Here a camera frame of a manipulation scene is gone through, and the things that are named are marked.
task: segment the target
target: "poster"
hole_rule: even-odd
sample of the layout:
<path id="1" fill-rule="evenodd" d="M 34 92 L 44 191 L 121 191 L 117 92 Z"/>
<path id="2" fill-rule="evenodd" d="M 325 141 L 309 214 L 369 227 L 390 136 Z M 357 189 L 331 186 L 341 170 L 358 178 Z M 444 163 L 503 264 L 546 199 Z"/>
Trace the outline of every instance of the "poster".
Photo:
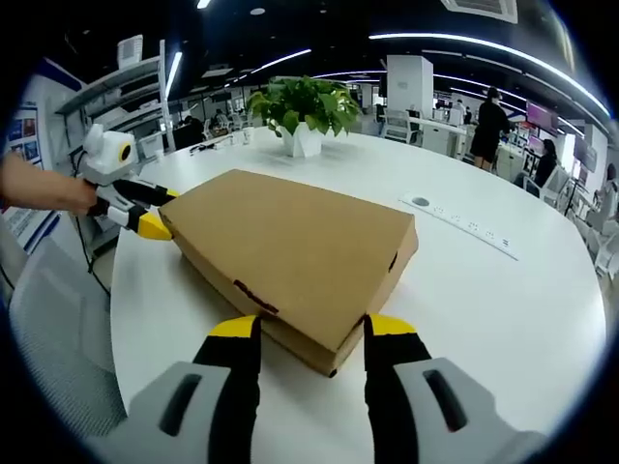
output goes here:
<path id="1" fill-rule="evenodd" d="M 25 102 L 15 113 L 9 125 L 3 152 L 15 152 L 24 160 L 45 169 L 39 143 L 37 105 Z M 58 222 L 58 213 L 2 206 L 2 218 L 26 252 L 32 253 L 39 241 Z"/>

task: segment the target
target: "shelf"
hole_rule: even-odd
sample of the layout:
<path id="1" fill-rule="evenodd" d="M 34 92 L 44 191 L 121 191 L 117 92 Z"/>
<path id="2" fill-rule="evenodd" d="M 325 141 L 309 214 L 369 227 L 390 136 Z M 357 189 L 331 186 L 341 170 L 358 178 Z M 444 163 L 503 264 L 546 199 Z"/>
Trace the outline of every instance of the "shelf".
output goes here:
<path id="1" fill-rule="evenodd" d="M 90 116 L 93 119 L 97 118 L 98 116 L 101 116 L 102 114 L 106 113 L 110 109 L 116 108 L 118 106 L 122 106 L 127 103 L 135 102 L 138 99 L 141 99 L 148 95 L 157 94 L 158 92 L 159 92 L 158 82 L 155 82 L 154 84 L 146 85 L 142 88 L 129 92 L 125 95 L 122 95 L 120 99 L 118 99 L 117 101 L 106 103 L 104 106 L 91 111 L 90 113 L 88 113 L 88 116 Z"/>
<path id="2" fill-rule="evenodd" d="M 155 132 L 155 133 L 151 133 L 150 135 L 145 135 L 142 138 L 140 138 L 139 140 L 137 140 L 137 143 L 142 142 L 142 141 L 149 141 L 152 138 L 158 137 L 158 136 L 162 136 L 165 137 L 165 130 L 160 130 L 159 132 Z"/>
<path id="3" fill-rule="evenodd" d="M 122 129 L 120 131 L 130 131 L 137 126 L 159 118 L 161 113 L 162 104 L 153 104 L 147 108 L 138 109 L 137 111 L 129 113 L 127 116 L 111 121 L 103 125 L 103 128 L 106 131 L 117 131 L 120 129 Z"/>
<path id="4" fill-rule="evenodd" d="M 115 89 L 122 85 L 156 74 L 159 70 L 160 57 L 149 58 L 134 65 L 127 66 L 122 70 L 105 75 L 99 80 L 85 86 L 77 92 L 70 100 L 62 103 L 57 109 L 57 114 L 70 114 L 78 110 L 87 102 L 95 99 L 108 90 Z"/>

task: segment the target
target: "human hand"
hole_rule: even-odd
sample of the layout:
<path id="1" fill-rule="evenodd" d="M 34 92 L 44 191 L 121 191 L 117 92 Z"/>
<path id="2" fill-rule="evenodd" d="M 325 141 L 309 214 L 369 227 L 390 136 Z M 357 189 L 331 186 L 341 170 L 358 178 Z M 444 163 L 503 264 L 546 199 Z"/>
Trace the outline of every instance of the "human hand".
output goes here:
<path id="1" fill-rule="evenodd" d="M 97 204 L 97 188 L 83 179 L 75 179 L 75 190 L 68 199 L 68 209 L 76 215 L 86 216 Z"/>

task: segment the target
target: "power strip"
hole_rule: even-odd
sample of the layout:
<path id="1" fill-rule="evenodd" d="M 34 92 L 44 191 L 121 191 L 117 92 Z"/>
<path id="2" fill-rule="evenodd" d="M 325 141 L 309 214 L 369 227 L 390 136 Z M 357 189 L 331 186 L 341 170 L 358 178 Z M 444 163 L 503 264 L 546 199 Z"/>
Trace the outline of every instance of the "power strip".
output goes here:
<path id="1" fill-rule="evenodd" d="M 518 261 L 512 241 L 510 239 L 507 239 L 505 237 L 499 237 L 491 230 L 484 228 L 478 222 L 466 219 L 457 213 L 450 213 L 442 206 L 432 205 L 424 197 L 417 196 L 413 193 L 407 193 L 403 195 L 403 197 L 399 201 L 406 203 L 407 205 L 414 208 L 417 208 L 420 211 L 428 213 L 429 215 L 437 219 L 443 220 L 448 224 L 451 224 L 453 227 L 458 228 L 462 232 L 466 232 L 467 234 L 472 235 L 476 239 L 487 243 L 491 247 L 496 248 L 502 253 L 507 254 L 512 259 L 515 259 L 515 261 Z"/>

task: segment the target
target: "cardboard box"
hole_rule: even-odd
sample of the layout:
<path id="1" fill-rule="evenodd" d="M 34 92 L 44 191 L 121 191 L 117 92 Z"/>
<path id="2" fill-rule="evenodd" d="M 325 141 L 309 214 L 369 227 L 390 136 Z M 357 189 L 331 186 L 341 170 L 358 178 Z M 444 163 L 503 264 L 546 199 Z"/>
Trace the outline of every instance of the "cardboard box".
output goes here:
<path id="1" fill-rule="evenodd" d="M 323 188 L 228 171 L 160 209 L 204 277 L 264 332 L 335 375 L 417 250 L 415 218 Z"/>

